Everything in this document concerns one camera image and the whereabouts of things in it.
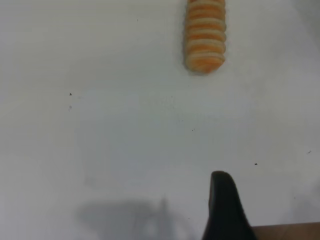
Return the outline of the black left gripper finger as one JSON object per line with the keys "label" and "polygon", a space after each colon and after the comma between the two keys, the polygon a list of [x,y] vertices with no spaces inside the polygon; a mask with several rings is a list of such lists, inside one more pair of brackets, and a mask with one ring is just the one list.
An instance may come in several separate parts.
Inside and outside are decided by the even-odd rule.
{"label": "black left gripper finger", "polygon": [[256,240],[244,212],[236,184],[225,171],[210,177],[208,221],[203,240]]}

